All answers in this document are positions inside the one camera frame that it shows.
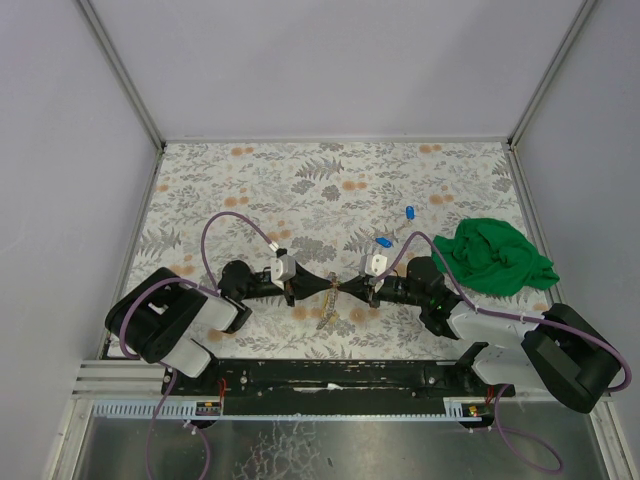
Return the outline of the numbered keyring organizer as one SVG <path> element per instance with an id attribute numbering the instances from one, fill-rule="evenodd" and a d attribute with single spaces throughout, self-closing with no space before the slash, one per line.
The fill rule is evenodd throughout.
<path id="1" fill-rule="evenodd" d="M 338 277 L 334 271 L 330 271 L 327 277 L 330 288 L 327 290 L 323 306 L 321 307 L 320 319 L 316 325 L 317 330 L 322 330 L 335 314 L 335 304 L 339 294 Z"/>

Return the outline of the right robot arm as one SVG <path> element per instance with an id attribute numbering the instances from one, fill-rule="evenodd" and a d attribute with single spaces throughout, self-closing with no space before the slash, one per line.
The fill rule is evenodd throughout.
<path id="1" fill-rule="evenodd" d="M 403 276 L 380 279 L 386 264 L 382 255 L 364 257 L 358 276 L 339 291 L 373 308 L 382 302 L 417 306 L 432 334 L 479 345 L 471 368 L 487 385 L 545 390 L 588 413 L 623 369 L 607 342 L 567 305 L 555 303 L 543 313 L 491 311 L 449 289 L 429 256 L 410 260 Z"/>

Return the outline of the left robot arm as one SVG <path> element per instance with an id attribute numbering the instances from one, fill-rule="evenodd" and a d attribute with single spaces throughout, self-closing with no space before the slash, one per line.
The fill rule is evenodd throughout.
<path id="1" fill-rule="evenodd" d="M 272 259 L 259 272 L 241 260 L 227 263 L 216 295 L 162 267 L 111 308 L 105 327 L 126 357 L 197 378 L 214 355 L 188 332 L 194 323 L 235 333 L 252 314 L 245 299 L 282 297 L 293 307 L 331 288 L 331 280 L 312 274 L 289 255 Z"/>

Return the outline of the blue tag lower key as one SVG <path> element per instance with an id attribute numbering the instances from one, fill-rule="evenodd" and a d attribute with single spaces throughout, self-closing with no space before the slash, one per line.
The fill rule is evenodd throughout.
<path id="1" fill-rule="evenodd" d="M 393 247 L 393 242 L 385 237 L 377 237 L 375 239 L 376 243 L 380 246 L 382 246 L 383 248 L 392 248 Z"/>

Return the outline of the green cloth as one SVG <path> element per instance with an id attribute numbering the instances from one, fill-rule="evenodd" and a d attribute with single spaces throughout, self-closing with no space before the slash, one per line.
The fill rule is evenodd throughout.
<path id="1" fill-rule="evenodd" d="M 453 237 L 438 235 L 434 245 L 437 268 L 482 294 L 510 297 L 525 287 L 547 290 L 560 280 L 553 262 L 506 221 L 464 219 Z"/>

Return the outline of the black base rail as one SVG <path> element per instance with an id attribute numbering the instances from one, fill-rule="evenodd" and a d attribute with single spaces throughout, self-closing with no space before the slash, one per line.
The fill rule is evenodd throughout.
<path id="1" fill-rule="evenodd" d="M 468 361 L 218 359 L 197 378 L 179 374 L 173 397 L 222 400 L 228 416 L 443 414 L 447 399 L 497 394 Z"/>

